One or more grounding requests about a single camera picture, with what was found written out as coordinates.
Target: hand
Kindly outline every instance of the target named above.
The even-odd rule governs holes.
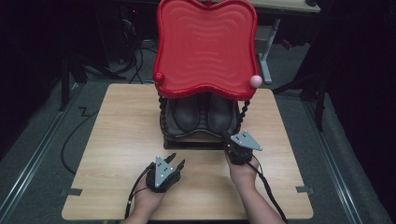
[[[124,224],[147,223],[163,201],[165,193],[155,193],[151,189],[147,189],[146,176],[147,174],[143,175],[139,183],[137,183],[136,194],[134,196],[134,210],[131,215],[122,222]]]
[[[234,165],[231,163],[229,156],[225,153],[225,159],[230,167],[230,177],[237,189],[241,188],[255,188],[257,172],[253,170],[247,164]],[[256,169],[259,167],[259,163],[253,157],[250,164]]]

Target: ball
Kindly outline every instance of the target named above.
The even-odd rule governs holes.
[[[250,86],[253,88],[259,88],[262,85],[262,77],[254,75],[250,78]]]
[[[156,73],[153,76],[153,81],[155,82],[155,84],[157,85],[161,85],[163,84],[163,82],[165,81],[165,76],[162,73]]]

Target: black wire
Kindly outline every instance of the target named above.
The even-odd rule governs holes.
[[[129,194],[128,203],[126,204],[124,218],[127,218],[131,211],[132,199],[134,198],[134,195],[135,195],[134,190],[136,189],[137,184],[142,179],[143,175],[145,175],[154,165],[155,165],[155,163],[152,162],[148,167],[146,167],[146,169],[143,171],[143,173],[136,179],[136,182],[134,182],[134,187],[132,188],[131,193]]]
[[[118,70],[118,71],[114,71],[114,72],[110,71],[110,72],[111,72],[112,74],[114,74],[114,75],[119,75],[119,74],[121,74],[121,73],[124,73],[124,72],[126,72],[126,71],[132,69],[135,65],[136,65],[136,60],[135,60],[134,57],[132,57],[132,59],[128,62],[128,64],[127,64],[125,67],[121,68],[121,69]],[[103,73],[92,71],[92,70],[91,70],[90,68],[88,68],[88,67],[85,67],[85,71],[86,71],[87,73],[92,74],[92,75],[95,75],[95,76],[103,76],[103,75],[104,75]]]
[[[136,195],[136,193],[138,193],[138,192],[140,192],[140,191],[142,191],[142,190],[148,189],[148,188],[149,188],[149,187],[137,190],[137,191],[134,193],[134,196]]]
[[[259,159],[257,159],[257,157],[255,155],[252,155],[254,157],[254,159],[256,159],[256,161],[259,163],[259,167],[260,167],[260,171],[262,172],[262,164],[260,163]]]
[[[61,160],[62,160],[62,164],[64,165],[64,168],[70,172],[72,175],[75,175],[76,172],[73,171],[67,164],[66,161],[64,160],[64,149],[66,148],[66,145],[68,143],[68,141],[70,140],[70,138],[73,136],[73,134],[85,123],[87,122],[90,118],[92,118],[94,115],[96,115],[99,112],[99,110],[97,110],[96,112],[94,112],[93,114],[89,115],[87,118],[85,118],[74,130],[73,132],[71,132],[69,134],[69,136],[67,136],[66,140],[64,141],[64,145],[62,146],[62,151],[61,151]]]
[[[143,84],[143,80],[142,80],[142,78],[139,76],[139,71],[140,71],[140,69],[142,69],[142,66],[143,66],[143,51],[142,51],[141,48],[139,48],[139,51],[140,51],[140,58],[141,58],[142,60],[141,60],[141,63],[140,63],[140,65],[139,65],[139,68],[136,67],[136,72],[135,72],[134,75],[132,76],[131,81],[129,81],[129,84],[131,84],[131,83],[134,81],[134,78],[135,78],[136,76],[139,77],[140,84]]]
[[[274,204],[274,207],[276,208],[277,212],[280,214],[280,216],[282,217],[282,220],[285,223],[288,223],[288,220],[286,219],[285,213],[283,213],[282,209],[280,208],[279,204],[277,203],[276,199],[274,198],[274,195],[271,191],[271,187],[268,184],[267,179],[264,177],[264,175],[262,173],[260,173],[260,171],[258,169],[256,169],[256,167],[254,167],[250,162],[246,162],[246,164],[248,166],[250,166],[250,168],[252,168],[254,171],[257,172],[257,174],[259,175],[260,179],[262,180],[262,183],[264,184],[265,190],[267,191],[268,197],[270,198],[271,202]]]

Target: pink ball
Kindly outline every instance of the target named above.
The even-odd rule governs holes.
[[[262,77],[255,75],[250,78],[250,86],[253,88],[259,88],[262,85]]]

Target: desk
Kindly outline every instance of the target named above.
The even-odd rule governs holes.
[[[320,7],[309,6],[304,0],[249,0],[251,5],[255,8],[265,8],[265,9],[276,9],[276,10],[287,10],[293,12],[303,12],[303,13],[316,13],[320,12]],[[271,46],[274,42],[277,28],[280,23],[280,18],[275,19],[272,26],[268,26],[268,29],[259,29],[257,33],[257,40],[264,41],[264,48],[261,53],[259,53],[259,62],[262,69],[262,76],[264,77],[265,84],[272,84],[271,74],[268,69],[267,57],[270,52]]]
[[[107,0],[109,2],[119,2],[120,0]],[[320,7],[311,7],[304,0],[248,0],[251,5],[259,8],[271,8],[279,10],[290,10],[298,12],[320,12]],[[137,5],[158,5],[161,0],[125,0],[123,2],[133,3]]]
[[[185,159],[181,179],[169,189],[153,220],[246,219],[222,150],[166,150],[158,94],[152,85],[112,84],[102,103],[62,216],[67,220],[123,219],[134,182],[156,156]],[[258,89],[242,123],[263,147],[255,152],[287,218],[311,218],[313,210],[274,95]],[[263,183],[259,192],[270,202]]]

